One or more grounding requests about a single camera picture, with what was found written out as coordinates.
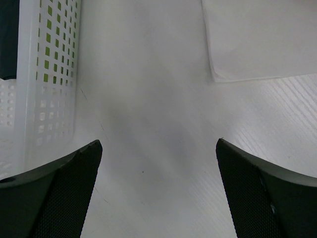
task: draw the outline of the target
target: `white wooden surface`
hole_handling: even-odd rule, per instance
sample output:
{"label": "white wooden surface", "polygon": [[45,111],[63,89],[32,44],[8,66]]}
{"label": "white wooden surface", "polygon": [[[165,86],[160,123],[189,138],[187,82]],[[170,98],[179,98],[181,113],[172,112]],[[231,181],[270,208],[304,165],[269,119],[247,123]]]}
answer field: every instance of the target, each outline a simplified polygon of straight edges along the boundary
{"label": "white wooden surface", "polygon": [[317,177],[317,77],[212,83],[200,0],[83,0],[74,148],[104,156],[84,238],[232,238],[220,137]]}

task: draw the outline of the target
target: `laundry basket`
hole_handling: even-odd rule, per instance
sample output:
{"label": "laundry basket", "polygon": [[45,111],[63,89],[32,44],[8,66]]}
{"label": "laundry basket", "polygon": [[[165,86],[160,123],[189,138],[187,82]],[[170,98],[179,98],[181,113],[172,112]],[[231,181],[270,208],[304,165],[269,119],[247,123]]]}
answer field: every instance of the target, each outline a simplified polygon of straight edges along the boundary
{"label": "laundry basket", "polygon": [[80,0],[20,0],[17,80],[0,80],[0,179],[72,139]]}

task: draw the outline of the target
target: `white paper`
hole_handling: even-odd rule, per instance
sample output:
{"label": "white paper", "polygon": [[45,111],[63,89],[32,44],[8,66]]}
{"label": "white paper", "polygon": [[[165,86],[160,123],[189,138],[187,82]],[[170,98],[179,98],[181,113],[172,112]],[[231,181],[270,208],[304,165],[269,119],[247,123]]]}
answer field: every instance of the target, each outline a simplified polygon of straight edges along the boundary
{"label": "white paper", "polygon": [[203,0],[217,82],[317,73],[317,0]]}

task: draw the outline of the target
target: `dark cloth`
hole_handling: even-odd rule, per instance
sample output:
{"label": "dark cloth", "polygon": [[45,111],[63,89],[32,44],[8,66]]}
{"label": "dark cloth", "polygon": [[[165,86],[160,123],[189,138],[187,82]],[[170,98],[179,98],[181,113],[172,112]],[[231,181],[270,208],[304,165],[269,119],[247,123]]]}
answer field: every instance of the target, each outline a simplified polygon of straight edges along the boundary
{"label": "dark cloth", "polygon": [[20,0],[0,0],[0,78],[16,78]]}

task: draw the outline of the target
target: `perforated plastic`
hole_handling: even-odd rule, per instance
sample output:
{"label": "perforated plastic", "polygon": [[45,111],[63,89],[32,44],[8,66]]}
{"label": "perforated plastic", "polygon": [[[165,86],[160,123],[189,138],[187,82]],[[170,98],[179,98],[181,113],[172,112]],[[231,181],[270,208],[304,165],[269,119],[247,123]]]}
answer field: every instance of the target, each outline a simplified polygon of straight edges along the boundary
{"label": "perforated plastic", "polygon": [[80,0],[20,1],[16,85],[0,81],[0,162],[11,146],[13,173],[61,157],[72,138],[79,18]]}

